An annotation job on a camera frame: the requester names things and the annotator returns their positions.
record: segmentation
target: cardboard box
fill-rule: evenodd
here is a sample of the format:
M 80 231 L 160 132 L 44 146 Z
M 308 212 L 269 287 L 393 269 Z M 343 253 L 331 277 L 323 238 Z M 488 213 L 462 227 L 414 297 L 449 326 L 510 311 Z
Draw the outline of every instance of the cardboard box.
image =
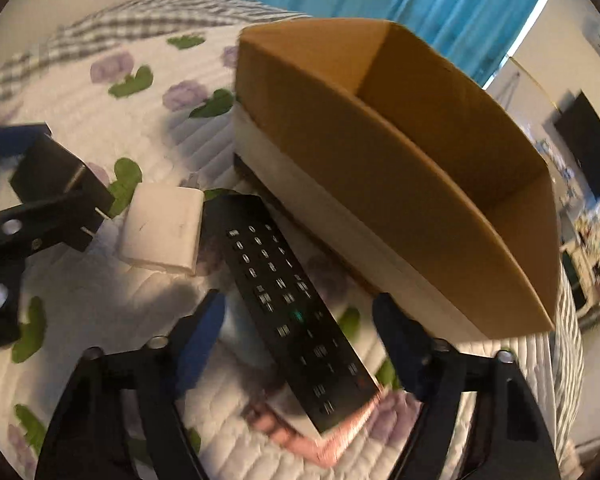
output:
M 237 154 L 300 223 L 434 335 L 552 329 L 558 230 L 541 156 L 404 27 L 245 29 Z

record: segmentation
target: mattress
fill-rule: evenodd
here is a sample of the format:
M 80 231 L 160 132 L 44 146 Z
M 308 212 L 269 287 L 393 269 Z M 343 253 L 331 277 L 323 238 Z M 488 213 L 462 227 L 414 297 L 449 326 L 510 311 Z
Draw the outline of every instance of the mattress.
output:
M 241 28 L 290 17 L 294 14 L 243 0 L 129 2 L 83 20 L 5 66 L 0 71 L 0 123 L 46 121 L 55 139 L 104 182 L 122 178 L 116 162 L 128 158 L 146 182 L 188 181 L 201 189 L 252 192 L 232 167 L 231 112 L 190 115 L 215 91 L 232 90 Z M 141 38 L 146 39 L 125 43 Z M 120 72 L 138 75 L 141 66 L 152 74 L 148 88 L 126 98 L 109 93 Z M 17 203 L 8 186 L 14 164 L 0 165 L 0 209 Z M 244 336 L 253 330 L 217 251 L 201 241 L 195 278 L 130 267 L 116 257 L 123 219 L 124 213 L 105 221 L 85 253 L 56 246 L 27 262 L 22 321 L 37 323 L 43 341 L 31 355 L 32 349 L 0 350 L 0 450 L 24 478 L 34 474 L 36 444 L 27 437 L 31 427 L 24 422 L 31 418 L 23 414 L 31 415 L 33 429 L 43 433 L 81 352 L 90 346 L 106 352 L 137 348 L 151 336 L 167 333 L 212 287 L 227 294 L 228 317 L 182 410 L 185 425 L 200 436 L 200 457 L 210 478 L 387 478 L 406 441 L 397 416 L 385 417 L 382 431 L 377 420 L 367 424 L 337 465 L 326 470 L 251 430 L 242 412 L 267 381 L 270 358 L 257 338 Z M 351 304 L 359 308 L 362 337 L 354 347 L 370 370 L 377 368 L 384 350 L 371 324 L 371 298 L 284 217 L 276 215 L 276 221 L 301 262 L 314 270 L 312 281 L 322 284 L 319 290 L 334 316 Z M 486 356 L 499 348 L 516 353 L 559 460 L 582 379 L 574 319 L 563 276 L 555 334 L 460 348 Z M 442 478 L 458 472 L 474 402 L 472 394 L 464 394 Z M 144 478 L 152 477 L 150 468 L 139 467 Z

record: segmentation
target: white charger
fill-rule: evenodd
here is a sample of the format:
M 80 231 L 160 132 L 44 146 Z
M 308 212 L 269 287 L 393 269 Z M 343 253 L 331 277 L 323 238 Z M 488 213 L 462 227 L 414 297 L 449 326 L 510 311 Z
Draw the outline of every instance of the white charger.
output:
M 136 267 L 193 274 L 204 201 L 199 189 L 138 184 L 120 237 L 120 259 Z

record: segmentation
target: remote control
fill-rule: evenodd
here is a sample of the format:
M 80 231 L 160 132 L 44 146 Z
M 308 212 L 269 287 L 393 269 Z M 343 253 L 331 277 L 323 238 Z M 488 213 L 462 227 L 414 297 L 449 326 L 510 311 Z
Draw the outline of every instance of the remote control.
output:
M 336 426 L 378 392 L 315 291 L 260 197 L 205 203 L 251 318 L 318 432 Z

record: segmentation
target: television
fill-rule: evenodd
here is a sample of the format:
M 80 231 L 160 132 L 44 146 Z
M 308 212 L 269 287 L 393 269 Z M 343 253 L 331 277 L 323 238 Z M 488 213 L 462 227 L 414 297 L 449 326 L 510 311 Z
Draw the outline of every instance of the television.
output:
M 575 101 L 555 121 L 582 170 L 596 200 L 600 198 L 600 118 L 586 96 L 580 92 Z

